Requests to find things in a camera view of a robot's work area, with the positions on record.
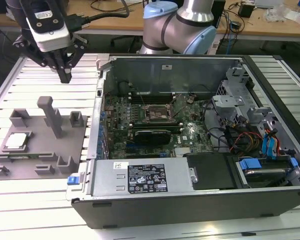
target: power supply label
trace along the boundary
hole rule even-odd
[[[131,194],[168,192],[165,165],[129,165],[128,192]]]

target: motherboard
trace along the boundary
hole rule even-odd
[[[182,157],[213,150],[195,95],[104,98],[110,159]]]

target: connector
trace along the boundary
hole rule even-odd
[[[243,124],[247,124],[248,123],[248,120],[244,116],[242,116],[242,115],[240,115],[238,117],[238,120],[239,120],[239,122],[241,122]]]
[[[83,26],[89,24],[89,17],[84,17],[82,14],[71,14],[65,19],[66,26],[69,32],[74,33],[82,30]]]
[[[239,30],[241,28],[241,22],[238,22],[238,21],[231,21],[230,23],[230,29],[233,29],[233,30]]]
[[[276,135],[277,132],[278,132],[278,130],[276,128],[274,128],[271,132],[268,133],[268,136],[271,138],[274,135]]]

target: blue tab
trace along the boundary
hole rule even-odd
[[[242,170],[261,169],[261,164],[257,158],[244,158],[239,162]]]
[[[240,167],[241,167],[242,170],[246,170],[248,168],[245,161],[240,161],[239,164],[240,164]]]
[[[276,157],[273,155],[273,148],[275,145],[275,140],[273,138],[270,138],[269,146],[268,146],[268,151],[267,155],[268,157],[271,157],[272,159],[275,159]]]
[[[298,162],[297,162],[297,160],[294,158],[294,157],[292,157],[291,159],[290,159],[290,161],[291,161],[291,164],[292,164],[292,166],[295,168],[295,167],[298,167]]]
[[[67,180],[68,185],[79,185],[80,177],[78,176],[69,176]]]
[[[266,152],[267,152],[267,141],[268,141],[268,134],[265,134],[264,138],[263,138],[263,142],[262,142],[262,153],[263,154],[266,154]]]
[[[261,164],[257,158],[243,159],[248,169],[261,169]]]

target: aluminum extrusion table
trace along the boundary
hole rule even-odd
[[[52,96],[53,106],[59,108],[62,115],[76,110],[92,116],[98,80],[96,58],[96,54],[85,54],[73,69],[70,84],[61,84],[57,74],[49,68],[20,58],[0,88],[0,145],[11,125],[9,116],[13,108],[26,108],[30,115],[43,115],[36,105],[41,95]],[[300,123],[300,79],[282,60],[272,56],[252,56],[252,59]],[[80,168],[86,164],[91,118],[88,121]],[[66,179],[1,180],[0,240],[82,237],[94,240],[300,240],[300,206],[277,217],[94,230],[86,226],[66,200],[66,188]],[[246,232],[256,236],[243,236]]]

